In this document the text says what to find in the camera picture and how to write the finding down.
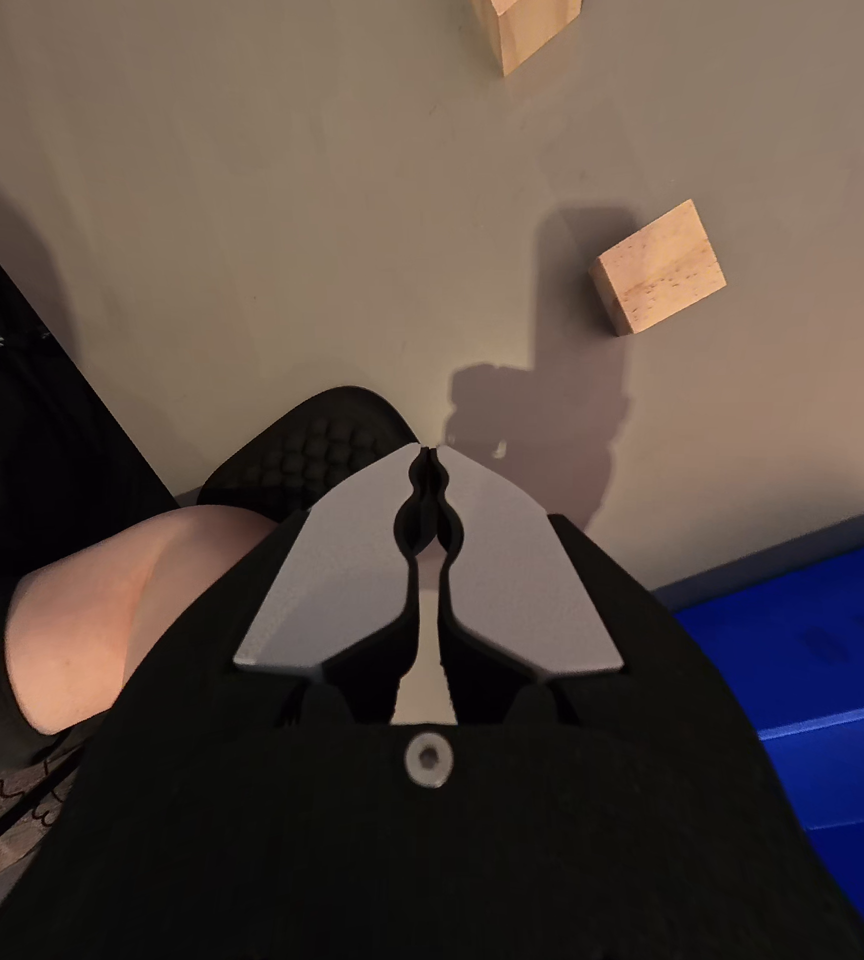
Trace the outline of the blue plastic bin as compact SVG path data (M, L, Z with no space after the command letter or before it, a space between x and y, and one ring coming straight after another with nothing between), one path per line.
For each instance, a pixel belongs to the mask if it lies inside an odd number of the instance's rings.
M654 596L725 678L864 917L864 545L718 595L684 582Z

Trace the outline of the small wooden cube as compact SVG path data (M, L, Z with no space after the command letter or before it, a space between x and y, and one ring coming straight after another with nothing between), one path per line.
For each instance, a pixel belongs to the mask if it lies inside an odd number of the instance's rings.
M600 254L588 273L618 337L649 330L727 286L691 198Z
M509 76L579 17L582 1L471 1L501 75Z

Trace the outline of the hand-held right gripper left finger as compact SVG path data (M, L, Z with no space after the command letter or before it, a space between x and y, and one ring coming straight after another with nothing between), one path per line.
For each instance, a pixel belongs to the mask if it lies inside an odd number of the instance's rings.
M417 557L433 538L428 455L407 443L306 511L236 667L330 685L357 722L391 721L418 654Z

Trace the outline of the black quilted wrist rest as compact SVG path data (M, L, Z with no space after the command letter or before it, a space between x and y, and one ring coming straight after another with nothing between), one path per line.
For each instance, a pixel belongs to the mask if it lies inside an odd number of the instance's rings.
M378 393L357 386L324 390L222 463L198 491L196 505L245 509L281 523L418 441L405 418Z

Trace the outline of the person's leg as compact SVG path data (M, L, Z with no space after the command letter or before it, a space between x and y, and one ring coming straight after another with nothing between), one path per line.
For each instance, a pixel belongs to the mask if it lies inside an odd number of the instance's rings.
M4 650L30 726L55 735L106 712L176 619L277 527L241 508L171 510L23 577Z

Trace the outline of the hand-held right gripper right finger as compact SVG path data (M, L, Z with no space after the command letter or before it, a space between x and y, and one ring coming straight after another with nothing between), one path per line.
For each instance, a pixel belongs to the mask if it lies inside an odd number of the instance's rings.
M461 725L502 722L520 691L624 660L552 523L511 481L435 450L438 648Z

